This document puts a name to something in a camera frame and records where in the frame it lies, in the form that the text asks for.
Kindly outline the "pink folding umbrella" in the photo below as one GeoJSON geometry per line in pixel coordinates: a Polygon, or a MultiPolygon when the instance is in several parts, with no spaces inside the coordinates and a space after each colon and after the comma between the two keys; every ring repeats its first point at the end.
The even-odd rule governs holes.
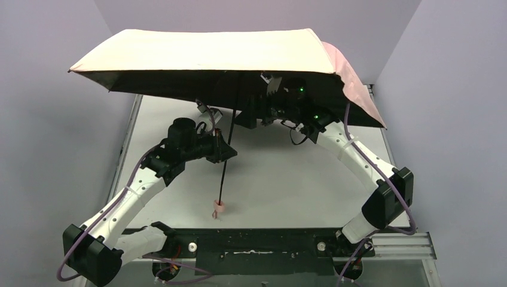
{"type": "Polygon", "coordinates": [[[257,32],[123,30],[80,58],[69,72],[108,91],[195,102],[239,111],[236,80],[270,81],[276,75],[338,76],[360,83],[352,101],[366,118],[386,123],[344,54],[311,29],[257,32]]]}

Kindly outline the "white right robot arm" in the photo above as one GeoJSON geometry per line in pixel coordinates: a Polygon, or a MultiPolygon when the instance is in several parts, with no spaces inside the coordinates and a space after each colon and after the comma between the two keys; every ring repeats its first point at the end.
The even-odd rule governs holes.
{"type": "Polygon", "coordinates": [[[338,76],[276,75],[270,81],[236,80],[233,103],[239,111],[234,123],[248,129],[279,121],[302,142],[312,142],[329,151],[362,183],[369,196],[356,216],[341,229],[350,243],[358,243],[408,213],[413,196],[414,175],[375,155],[350,132],[352,117],[359,124],[380,127],[366,118],[352,101],[353,92],[364,93],[360,83],[338,76]]]}

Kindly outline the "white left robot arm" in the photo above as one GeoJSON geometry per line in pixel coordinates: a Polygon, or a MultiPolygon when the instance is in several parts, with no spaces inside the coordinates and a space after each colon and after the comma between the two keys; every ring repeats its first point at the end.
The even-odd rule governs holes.
{"type": "Polygon", "coordinates": [[[166,245],[169,228],[159,222],[133,234],[123,232],[185,170],[186,163],[201,158],[221,163],[236,155],[220,129],[199,133],[194,120],[175,119],[167,136],[139,159],[122,191],[86,222],[65,229],[63,264],[75,270],[76,277],[106,286],[123,265],[166,245]]]}

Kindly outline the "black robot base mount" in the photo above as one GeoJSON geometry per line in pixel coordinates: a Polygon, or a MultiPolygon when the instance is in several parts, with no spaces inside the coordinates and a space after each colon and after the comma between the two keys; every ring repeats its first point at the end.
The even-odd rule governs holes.
{"type": "Polygon", "coordinates": [[[170,228],[153,224],[167,239],[153,255],[194,260],[197,275],[333,276],[346,267],[357,278],[364,258],[375,255],[372,239],[350,243],[337,228],[170,228]]]}

